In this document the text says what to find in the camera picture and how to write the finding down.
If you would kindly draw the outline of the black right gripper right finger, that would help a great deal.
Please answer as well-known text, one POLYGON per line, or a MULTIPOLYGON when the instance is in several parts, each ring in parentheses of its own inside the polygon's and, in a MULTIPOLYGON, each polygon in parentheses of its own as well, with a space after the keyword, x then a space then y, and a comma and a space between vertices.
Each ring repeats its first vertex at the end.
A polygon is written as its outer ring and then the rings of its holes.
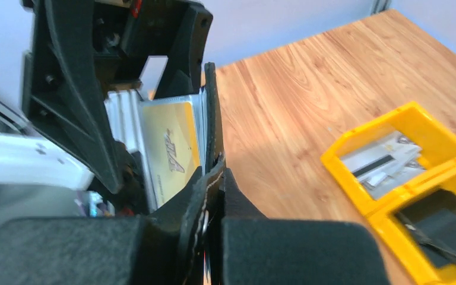
POLYGON ((389 284, 378 245, 358 223, 268 218, 224 173, 212 230, 213 284, 389 284))

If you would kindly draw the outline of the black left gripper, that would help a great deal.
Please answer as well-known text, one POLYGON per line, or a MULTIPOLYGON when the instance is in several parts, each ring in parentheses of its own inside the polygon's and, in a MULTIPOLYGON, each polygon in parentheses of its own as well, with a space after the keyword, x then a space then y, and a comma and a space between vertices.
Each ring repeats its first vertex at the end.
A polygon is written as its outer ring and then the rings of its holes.
POLYGON ((212 13, 194 1, 22 5, 34 13, 31 49, 24 54, 24 114, 40 134, 84 163, 108 192, 119 192, 121 149, 103 92, 138 89, 148 59, 165 56, 154 98, 198 93, 212 13))

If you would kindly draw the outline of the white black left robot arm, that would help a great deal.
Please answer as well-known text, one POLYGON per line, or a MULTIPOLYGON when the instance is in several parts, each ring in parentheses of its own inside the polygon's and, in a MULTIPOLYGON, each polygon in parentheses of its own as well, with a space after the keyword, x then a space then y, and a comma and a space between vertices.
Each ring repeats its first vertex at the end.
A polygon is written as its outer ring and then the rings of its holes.
POLYGON ((0 135, 0 183, 74 189, 90 173, 111 194, 129 185, 104 104, 138 88, 151 56, 167 64, 155 96, 200 90, 213 15, 193 1, 25 1, 35 14, 24 57, 23 111, 41 138, 0 135))

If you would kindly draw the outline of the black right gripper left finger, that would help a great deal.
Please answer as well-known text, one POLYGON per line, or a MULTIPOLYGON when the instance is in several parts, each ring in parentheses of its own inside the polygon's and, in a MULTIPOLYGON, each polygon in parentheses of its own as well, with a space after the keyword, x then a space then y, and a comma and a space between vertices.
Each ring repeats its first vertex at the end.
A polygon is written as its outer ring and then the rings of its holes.
POLYGON ((0 227, 0 284, 188 284, 201 279, 212 175, 148 216, 14 218, 0 227))

